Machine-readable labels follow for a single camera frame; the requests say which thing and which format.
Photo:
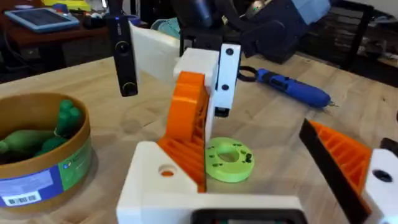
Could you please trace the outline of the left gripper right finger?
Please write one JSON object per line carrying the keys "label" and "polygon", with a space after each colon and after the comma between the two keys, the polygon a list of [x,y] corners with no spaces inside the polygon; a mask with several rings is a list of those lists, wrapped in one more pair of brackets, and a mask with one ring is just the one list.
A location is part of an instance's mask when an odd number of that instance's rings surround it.
{"label": "left gripper right finger", "polygon": [[379,148],[305,119],[299,132],[350,223],[397,224],[397,142]]}

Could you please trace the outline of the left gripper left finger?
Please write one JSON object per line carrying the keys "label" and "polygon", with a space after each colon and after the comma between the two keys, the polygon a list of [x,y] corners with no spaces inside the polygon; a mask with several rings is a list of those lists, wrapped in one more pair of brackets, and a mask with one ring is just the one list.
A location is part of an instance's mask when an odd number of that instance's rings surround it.
{"label": "left gripper left finger", "polygon": [[190,223],[183,200],[197,195],[197,184],[158,146],[140,142],[116,207],[118,223]]}

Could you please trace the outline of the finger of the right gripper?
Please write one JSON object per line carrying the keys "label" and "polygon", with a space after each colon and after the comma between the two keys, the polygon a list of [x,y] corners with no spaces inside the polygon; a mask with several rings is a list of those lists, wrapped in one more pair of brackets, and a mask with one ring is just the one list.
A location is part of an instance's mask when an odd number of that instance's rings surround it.
{"label": "finger of the right gripper", "polygon": [[206,113],[206,123],[205,123],[205,140],[209,141],[211,138],[211,132],[213,129],[213,120],[215,113],[215,94],[216,91],[213,90],[209,97],[208,108]]}
{"label": "finger of the right gripper", "polygon": [[190,141],[199,112],[204,112],[203,129],[205,140],[205,123],[208,101],[215,90],[218,77],[220,53],[214,50],[187,49],[174,66],[174,77],[177,79],[169,115],[167,118],[167,136]]}

